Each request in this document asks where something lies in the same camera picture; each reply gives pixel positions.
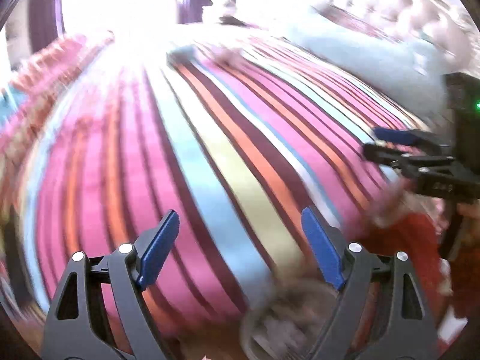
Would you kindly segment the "white mesh plastic trash basket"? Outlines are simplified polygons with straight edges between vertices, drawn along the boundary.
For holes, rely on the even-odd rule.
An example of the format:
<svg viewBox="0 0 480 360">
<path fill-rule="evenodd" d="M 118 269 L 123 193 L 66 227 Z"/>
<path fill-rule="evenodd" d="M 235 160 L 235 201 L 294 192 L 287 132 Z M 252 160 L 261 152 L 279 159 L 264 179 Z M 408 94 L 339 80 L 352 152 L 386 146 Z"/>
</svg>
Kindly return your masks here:
<svg viewBox="0 0 480 360">
<path fill-rule="evenodd" d="M 240 327 L 248 359 L 304 359 L 325 330 L 338 291 L 319 280 L 297 280 L 249 310 Z"/>
</svg>

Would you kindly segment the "long teal plush toy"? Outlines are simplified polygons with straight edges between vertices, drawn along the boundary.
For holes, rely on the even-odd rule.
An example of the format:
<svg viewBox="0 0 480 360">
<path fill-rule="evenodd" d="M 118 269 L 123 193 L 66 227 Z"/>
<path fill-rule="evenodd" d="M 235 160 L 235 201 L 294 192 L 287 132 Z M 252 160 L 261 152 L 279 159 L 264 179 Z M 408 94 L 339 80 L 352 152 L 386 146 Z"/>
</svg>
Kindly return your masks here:
<svg viewBox="0 0 480 360">
<path fill-rule="evenodd" d="M 373 86 L 430 127 L 451 126 L 443 79 L 450 69 L 427 41 L 396 43 L 364 34 L 338 38 L 295 34 L 291 41 Z"/>
</svg>

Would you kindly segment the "red fuzzy rug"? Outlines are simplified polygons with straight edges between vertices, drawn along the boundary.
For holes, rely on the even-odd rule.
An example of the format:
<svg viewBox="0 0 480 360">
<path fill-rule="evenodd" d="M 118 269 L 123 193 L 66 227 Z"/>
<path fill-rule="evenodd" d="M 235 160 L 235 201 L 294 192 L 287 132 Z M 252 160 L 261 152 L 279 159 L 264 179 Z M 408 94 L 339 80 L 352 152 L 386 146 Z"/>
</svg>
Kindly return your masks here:
<svg viewBox="0 0 480 360">
<path fill-rule="evenodd" d="M 438 317 L 444 303 L 439 291 L 443 281 L 437 235 L 431 220 L 424 214 L 411 213 L 388 228 L 370 226 L 359 242 L 375 254 L 392 255 L 406 252 L 429 301 L 433 315 Z M 479 222 L 460 243 L 455 260 L 450 262 L 452 295 L 450 298 L 457 318 L 470 317 L 479 308 Z"/>
</svg>

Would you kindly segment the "tufted pink headboard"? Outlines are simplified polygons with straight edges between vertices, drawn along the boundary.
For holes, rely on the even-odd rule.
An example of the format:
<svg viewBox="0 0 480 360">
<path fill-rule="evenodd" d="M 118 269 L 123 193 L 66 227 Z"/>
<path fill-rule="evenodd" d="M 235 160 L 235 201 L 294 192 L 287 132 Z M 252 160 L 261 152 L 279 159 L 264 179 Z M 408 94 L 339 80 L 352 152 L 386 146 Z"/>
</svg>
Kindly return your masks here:
<svg viewBox="0 0 480 360">
<path fill-rule="evenodd" d="M 473 33 L 473 25 L 455 0 L 324 0 L 397 39 L 427 38 L 454 54 L 454 45 Z"/>
</svg>

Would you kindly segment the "striped colourful bed quilt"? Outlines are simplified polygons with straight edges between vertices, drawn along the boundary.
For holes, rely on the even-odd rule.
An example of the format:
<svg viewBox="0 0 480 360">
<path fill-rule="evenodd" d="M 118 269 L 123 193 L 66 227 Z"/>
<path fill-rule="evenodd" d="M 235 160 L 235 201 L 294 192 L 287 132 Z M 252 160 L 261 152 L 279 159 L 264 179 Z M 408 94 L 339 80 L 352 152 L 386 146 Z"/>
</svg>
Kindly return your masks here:
<svg viewBox="0 0 480 360">
<path fill-rule="evenodd" d="M 1 303 L 33 349 L 74 252 L 157 225 L 180 233 L 145 302 L 171 333 L 235 320 L 310 269 L 314 205 L 347 231 L 397 174 L 361 158 L 372 129 L 423 122 L 356 76 L 284 41 L 208 46 L 168 63 L 66 37 L 1 87 Z"/>
</svg>

